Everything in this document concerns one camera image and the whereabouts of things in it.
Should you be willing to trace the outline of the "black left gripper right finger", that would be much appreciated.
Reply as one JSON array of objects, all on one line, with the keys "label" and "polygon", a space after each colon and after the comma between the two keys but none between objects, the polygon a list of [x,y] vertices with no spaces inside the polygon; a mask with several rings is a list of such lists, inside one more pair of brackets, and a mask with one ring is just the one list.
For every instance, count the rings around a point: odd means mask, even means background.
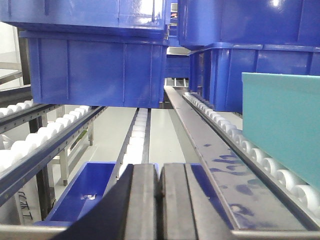
[{"label": "black left gripper right finger", "polygon": [[236,238],[203,192],[190,164],[164,164],[157,202],[160,240]]}]

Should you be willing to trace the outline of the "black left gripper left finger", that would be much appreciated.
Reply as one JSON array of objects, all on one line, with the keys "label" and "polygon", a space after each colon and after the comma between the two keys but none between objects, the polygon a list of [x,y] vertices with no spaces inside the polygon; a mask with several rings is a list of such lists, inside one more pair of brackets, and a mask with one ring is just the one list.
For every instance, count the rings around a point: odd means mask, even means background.
[{"label": "black left gripper left finger", "polygon": [[129,164],[99,203],[54,239],[157,239],[157,183],[154,165]]}]

